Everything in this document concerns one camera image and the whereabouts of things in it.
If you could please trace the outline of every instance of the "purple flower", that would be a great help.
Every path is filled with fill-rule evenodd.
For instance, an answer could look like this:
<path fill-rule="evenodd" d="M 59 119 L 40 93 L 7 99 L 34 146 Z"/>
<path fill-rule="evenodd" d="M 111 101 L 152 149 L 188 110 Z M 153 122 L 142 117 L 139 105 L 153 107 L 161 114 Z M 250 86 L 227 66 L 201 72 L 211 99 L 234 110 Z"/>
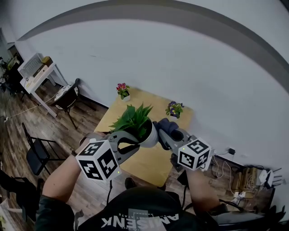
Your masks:
<path fill-rule="evenodd" d="M 176 104 L 176 102 L 175 102 L 175 101 L 171 101 L 168 105 L 169 105 L 169 106 L 172 106 L 172 105 L 174 105 L 174 104 Z"/>
<path fill-rule="evenodd" d="M 171 115 L 175 115 L 175 114 L 176 114 L 175 109 L 172 108 L 172 109 L 170 110 L 170 113 L 171 113 Z"/>

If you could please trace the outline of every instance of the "wooden table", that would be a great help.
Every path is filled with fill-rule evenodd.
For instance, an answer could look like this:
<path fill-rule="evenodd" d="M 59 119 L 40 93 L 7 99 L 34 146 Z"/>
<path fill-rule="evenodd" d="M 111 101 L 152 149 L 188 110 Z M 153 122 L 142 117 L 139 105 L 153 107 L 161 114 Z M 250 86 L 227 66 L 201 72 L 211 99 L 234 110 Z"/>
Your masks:
<path fill-rule="evenodd" d="M 166 116 L 165 109 L 171 100 L 162 98 L 151 93 L 130 88 L 131 99 L 123 102 L 120 97 L 110 106 L 104 117 L 101 119 L 94 131 L 110 131 L 112 125 L 118 117 L 126 110 L 127 104 L 132 104 L 138 108 L 142 102 L 144 107 L 152 105 L 153 109 L 149 113 L 152 121 L 160 121 Z M 183 108 L 181 118 L 176 121 L 180 128 L 188 129 L 193 116 L 193 110 L 188 107 Z M 153 148 L 140 148 L 137 153 L 120 165 L 121 169 L 156 186 L 163 186 L 172 168 L 170 162 L 171 152 L 163 150 L 160 143 Z"/>

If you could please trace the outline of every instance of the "black chair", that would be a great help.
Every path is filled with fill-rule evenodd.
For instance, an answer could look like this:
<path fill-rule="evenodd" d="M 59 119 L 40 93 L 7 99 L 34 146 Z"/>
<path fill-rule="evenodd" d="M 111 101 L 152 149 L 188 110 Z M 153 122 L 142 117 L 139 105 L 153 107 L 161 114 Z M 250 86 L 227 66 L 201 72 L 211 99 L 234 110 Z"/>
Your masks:
<path fill-rule="evenodd" d="M 26 127 L 24 123 L 22 123 L 26 138 L 28 140 L 28 143 L 30 145 L 30 149 L 27 152 L 26 159 L 27 162 L 34 173 L 34 175 L 38 176 L 43 168 L 48 172 L 50 175 L 50 172 L 46 168 L 46 164 L 48 161 L 64 161 L 65 159 L 60 159 L 60 157 L 57 155 L 57 153 L 54 151 L 53 147 L 51 146 L 50 142 L 56 143 L 53 140 L 47 140 L 47 139 L 39 139 L 35 137 L 31 137 L 28 131 L 26 130 Z M 43 145 L 42 141 L 48 142 L 53 152 L 57 155 L 58 159 L 50 159 L 50 155 L 48 151 L 46 150 L 45 146 Z"/>
<path fill-rule="evenodd" d="M 58 93 L 61 94 L 61 96 L 57 98 L 57 94 L 56 94 L 55 101 L 50 104 L 51 106 L 56 106 L 59 110 L 65 111 L 68 114 L 75 129 L 77 129 L 77 127 L 75 126 L 69 112 L 70 112 L 71 107 L 79 99 L 79 89 L 78 89 L 79 82 L 80 82 L 80 79 L 77 78 L 75 80 L 75 83 L 72 86 L 68 85 L 68 86 L 64 86 L 63 88 L 61 88 L 58 91 Z M 92 110 L 96 111 L 95 108 L 86 104 L 82 100 L 79 99 L 79 102 L 82 102 L 83 104 L 91 108 Z"/>
<path fill-rule="evenodd" d="M 26 177 L 13 178 L 0 170 L 0 185 L 7 191 L 7 198 L 10 198 L 10 192 L 16 193 L 16 202 L 22 209 L 22 217 L 25 221 L 27 217 L 36 221 L 43 182 L 43 179 L 38 179 L 36 188 Z"/>

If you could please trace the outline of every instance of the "white flower pot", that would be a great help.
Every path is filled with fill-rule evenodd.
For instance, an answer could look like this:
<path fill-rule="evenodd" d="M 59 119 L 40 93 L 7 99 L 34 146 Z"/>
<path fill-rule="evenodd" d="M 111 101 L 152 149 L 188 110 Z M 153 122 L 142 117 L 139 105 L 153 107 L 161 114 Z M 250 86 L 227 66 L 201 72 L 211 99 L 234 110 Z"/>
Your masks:
<path fill-rule="evenodd" d="M 152 148 L 158 142 L 158 132 L 152 123 L 152 131 L 149 134 L 149 137 L 144 141 L 141 142 L 139 145 L 144 148 Z"/>
<path fill-rule="evenodd" d="M 178 120 L 177 117 L 175 117 L 175 116 L 171 116 L 171 115 L 170 115 L 170 121 L 176 121 L 176 120 Z"/>
<path fill-rule="evenodd" d="M 122 99 L 122 101 L 124 101 L 124 102 L 129 101 L 129 100 L 131 99 L 131 94 L 130 94 L 130 92 L 129 92 L 129 91 L 127 91 L 127 92 L 129 93 L 129 95 L 126 96 L 126 97 L 124 97 L 124 98 Z"/>

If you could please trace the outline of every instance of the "white object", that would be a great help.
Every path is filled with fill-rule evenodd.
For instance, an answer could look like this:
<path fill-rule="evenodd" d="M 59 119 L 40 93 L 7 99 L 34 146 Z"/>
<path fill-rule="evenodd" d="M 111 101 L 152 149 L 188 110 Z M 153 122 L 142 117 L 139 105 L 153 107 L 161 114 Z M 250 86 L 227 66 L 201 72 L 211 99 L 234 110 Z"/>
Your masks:
<path fill-rule="evenodd" d="M 55 74 L 59 77 L 61 80 L 63 86 L 68 85 L 67 82 L 64 80 L 63 76 L 60 74 L 56 67 L 56 63 L 52 63 L 45 72 L 42 72 L 42 75 L 38 77 L 37 81 L 34 82 L 34 77 L 30 77 L 28 80 L 22 79 L 20 81 L 21 85 L 24 87 L 24 89 L 27 91 L 28 94 L 32 94 L 40 104 L 42 104 L 46 110 L 53 116 L 56 117 L 57 114 L 35 93 L 36 89 L 42 84 L 42 82 L 46 79 L 49 78 L 49 80 L 52 82 L 52 84 L 55 86 L 55 82 L 53 81 L 52 77 L 49 77 L 49 75 L 55 72 Z"/>
<path fill-rule="evenodd" d="M 178 120 L 177 117 L 170 115 L 170 121 L 176 121 L 176 120 Z"/>
<path fill-rule="evenodd" d="M 209 144 L 203 139 L 197 138 L 179 148 L 177 162 L 194 171 L 209 160 L 210 150 Z"/>
<path fill-rule="evenodd" d="M 235 192 L 234 197 L 244 198 L 246 196 L 246 192 Z"/>
<path fill-rule="evenodd" d="M 41 57 L 38 53 L 36 53 L 29 59 L 26 59 L 18 67 L 18 71 L 24 79 L 28 80 L 37 72 L 37 70 L 41 67 L 41 65 L 42 65 Z"/>
<path fill-rule="evenodd" d="M 260 171 L 261 172 L 257 178 L 256 185 L 263 185 L 266 182 L 266 178 L 268 176 L 267 171 L 265 169 L 260 170 Z"/>
<path fill-rule="evenodd" d="M 127 92 L 129 93 L 129 95 L 128 96 L 126 96 L 126 97 L 124 97 L 123 99 L 122 99 L 122 101 L 124 101 L 124 102 L 127 102 L 127 101 L 129 101 L 130 99 L 131 99 L 131 94 L 130 94 L 130 92 L 127 90 Z"/>
<path fill-rule="evenodd" d="M 76 156 L 87 179 L 106 182 L 121 174 L 108 140 L 90 139 L 89 144 Z"/>
<path fill-rule="evenodd" d="M 150 132 L 149 137 L 144 141 L 141 142 L 139 145 L 144 148 L 152 148 L 158 142 L 158 132 L 152 123 L 152 131 Z"/>

